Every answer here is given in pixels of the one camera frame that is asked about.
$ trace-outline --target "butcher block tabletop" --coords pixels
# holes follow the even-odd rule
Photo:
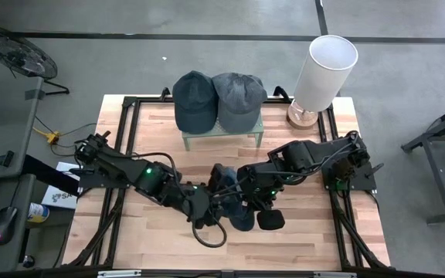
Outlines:
[[[106,95],[97,120],[96,132],[110,131],[108,144],[114,146],[121,104],[125,95]],[[334,112],[339,136],[357,130],[353,100],[336,97]],[[128,114],[122,152],[125,152],[132,110]],[[215,163],[237,169],[245,164],[266,161],[267,152],[293,140],[320,142],[317,124],[305,131],[293,129],[286,122],[286,104],[264,104],[263,140],[256,148],[253,135],[201,137],[191,140],[185,151],[182,132],[175,122],[172,103],[143,103],[140,108],[134,151],[162,151],[175,160],[183,174],[182,182],[207,183]],[[331,133],[325,119],[328,140]],[[163,157],[152,161],[169,164]],[[95,188],[78,200],[66,243],[63,263],[75,259],[97,230],[105,189]],[[386,265],[389,257],[377,207],[371,196],[352,192],[355,222],[360,236]],[[148,201],[133,188],[127,190],[118,234],[115,269],[170,270],[340,270],[331,203],[323,189],[321,173],[308,177],[298,186],[285,186],[277,194],[274,208],[282,211],[286,225],[263,231],[256,224],[250,232],[234,229],[228,219],[221,219],[228,233],[227,243],[219,248],[202,246],[192,235],[191,223],[173,208]],[[109,232],[105,236],[101,262],[107,253]],[[217,243],[222,233],[215,225],[199,230],[208,242]],[[345,236],[348,258],[354,262],[351,240]]]

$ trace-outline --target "white lampshade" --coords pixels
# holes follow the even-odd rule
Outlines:
[[[327,109],[357,60],[358,51],[345,38],[327,35],[314,39],[294,91],[295,102],[306,111]]]

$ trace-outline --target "baseball cap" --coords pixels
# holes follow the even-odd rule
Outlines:
[[[212,130],[216,124],[217,100],[210,77],[195,70],[182,76],[173,86],[178,129],[191,134]]]
[[[222,73],[212,78],[219,96],[219,123],[229,133],[244,133],[255,127],[260,107],[267,99],[262,81],[240,73]]]

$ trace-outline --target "can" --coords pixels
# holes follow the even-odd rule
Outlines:
[[[49,217],[49,208],[45,205],[30,203],[28,222],[42,223]]]

